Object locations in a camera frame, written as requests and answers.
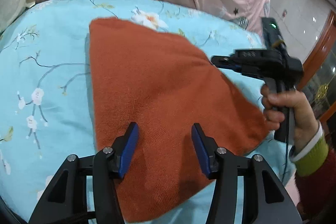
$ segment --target bed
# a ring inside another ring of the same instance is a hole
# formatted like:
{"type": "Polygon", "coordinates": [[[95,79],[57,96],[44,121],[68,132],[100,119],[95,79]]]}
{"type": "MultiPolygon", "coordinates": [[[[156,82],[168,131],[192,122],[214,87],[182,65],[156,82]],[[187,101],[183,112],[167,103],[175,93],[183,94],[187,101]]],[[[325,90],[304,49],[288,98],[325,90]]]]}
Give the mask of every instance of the bed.
{"type": "MultiPolygon", "coordinates": [[[[69,154],[93,155],[93,120],[88,26],[97,17],[133,21],[185,36],[210,58],[237,48],[261,48],[258,34],[213,15],[158,0],[48,0],[27,10],[0,38],[0,195],[25,221],[69,154]]],[[[222,70],[262,108],[263,81],[222,70]]],[[[285,144],[272,133],[258,153],[280,177],[285,144]]],[[[285,183],[294,167],[289,164],[285,183]]],[[[243,184],[239,180],[235,223],[240,223],[243,184]]],[[[146,223],[205,223],[214,183],[159,219],[146,223]]],[[[88,207],[93,209],[88,182],[88,207]]]]}

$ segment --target orange towel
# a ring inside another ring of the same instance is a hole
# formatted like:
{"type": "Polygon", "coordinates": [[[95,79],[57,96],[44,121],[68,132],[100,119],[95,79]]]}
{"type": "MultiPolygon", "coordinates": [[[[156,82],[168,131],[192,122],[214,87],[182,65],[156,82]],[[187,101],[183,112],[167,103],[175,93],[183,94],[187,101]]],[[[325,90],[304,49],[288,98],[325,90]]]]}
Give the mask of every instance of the orange towel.
{"type": "Polygon", "coordinates": [[[237,155],[267,135],[260,110],[187,39],[115,18],[90,24],[90,62],[97,148],[139,125],[130,169],[118,185],[129,222],[159,217],[210,181],[191,140],[206,135],[237,155]]]}

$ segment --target wooden door frame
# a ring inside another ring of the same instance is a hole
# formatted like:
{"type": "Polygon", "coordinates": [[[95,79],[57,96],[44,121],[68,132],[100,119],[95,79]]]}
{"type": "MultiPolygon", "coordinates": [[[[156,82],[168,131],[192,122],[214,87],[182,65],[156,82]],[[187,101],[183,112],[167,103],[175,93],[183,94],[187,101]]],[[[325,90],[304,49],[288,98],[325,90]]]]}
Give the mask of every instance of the wooden door frame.
{"type": "MultiPolygon", "coordinates": [[[[329,16],[324,24],[320,39],[316,43],[314,49],[309,54],[308,58],[303,64],[304,75],[297,86],[301,90],[308,81],[313,77],[316,71],[323,64],[325,58],[330,52],[332,46],[336,41],[336,13],[331,10],[329,16]]],[[[326,122],[336,112],[336,102],[323,113],[320,117],[321,122],[326,122]]]]}

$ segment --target white flower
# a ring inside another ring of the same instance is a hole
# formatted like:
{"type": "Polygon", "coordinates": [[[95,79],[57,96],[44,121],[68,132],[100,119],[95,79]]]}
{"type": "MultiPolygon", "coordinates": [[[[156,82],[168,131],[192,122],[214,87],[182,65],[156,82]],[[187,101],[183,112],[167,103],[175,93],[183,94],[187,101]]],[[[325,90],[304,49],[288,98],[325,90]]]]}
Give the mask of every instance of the white flower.
{"type": "Polygon", "coordinates": [[[50,183],[50,181],[51,181],[52,178],[53,178],[53,176],[48,176],[47,179],[45,180],[45,187],[44,187],[44,189],[37,192],[37,201],[40,200],[40,198],[41,198],[44,190],[47,188],[47,186],[50,183]]]}
{"type": "Polygon", "coordinates": [[[188,9],[188,15],[191,17],[198,17],[201,11],[195,10],[195,9],[188,9]]]}
{"type": "Polygon", "coordinates": [[[166,22],[161,20],[159,15],[156,13],[146,13],[139,9],[134,9],[133,13],[135,15],[131,17],[131,20],[133,20],[135,23],[141,24],[153,30],[157,30],[160,27],[168,28],[166,22]]]}
{"type": "Polygon", "coordinates": [[[19,109],[23,109],[26,105],[24,97],[21,97],[19,100],[19,109]]]}
{"type": "Polygon", "coordinates": [[[33,115],[30,115],[27,117],[27,126],[33,130],[33,132],[36,132],[37,129],[37,122],[34,119],[33,115]]]}
{"type": "Polygon", "coordinates": [[[31,99],[34,102],[34,104],[40,106],[43,95],[44,95],[43,89],[36,88],[34,92],[31,94],[31,99]]]}

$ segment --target finger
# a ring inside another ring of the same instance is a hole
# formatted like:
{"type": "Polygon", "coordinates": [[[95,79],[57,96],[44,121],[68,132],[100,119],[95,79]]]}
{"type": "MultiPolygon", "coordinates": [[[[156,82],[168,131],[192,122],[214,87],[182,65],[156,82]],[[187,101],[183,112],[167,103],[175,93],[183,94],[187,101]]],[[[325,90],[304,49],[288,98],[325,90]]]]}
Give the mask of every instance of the finger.
{"type": "Polygon", "coordinates": [[[290,90],[277,94],[269,94],[267,96],[267,99],[270,104],[275,106],[299,108],[305,107],[307,103],[309,104],[305,94],[297,90],[290,90]]]}
{"type": "Polygon", "coordinates": [[[266,122],[266,128],[267,128],[268,131],[278,130],[279,127],[280,127],[280,123],[278,123],[278,122],[270,122],[270,121],[266,122]]]}
{"type": "Polygon", "coordinates": [[[282,112],[271,110],[271,109],[264,109],[264,116],[270,122],[280,123],[285,120],[285,115],[282,112]]]}
{"type": "Polygon", "coordinates": [[[269,95],[269,88],[266,84],[261,87],[260,93],[262,96],[267,97],[269,95]]]}
{"type": "Polygon", "coordinates": [[[261,103],[262,105],[265,107],[265,109],[271,109],[272,108],[272,105],[271,103],[269,102],[269,100],[267,99],[267,97],[263,97],[261,99],[261,103]]]}

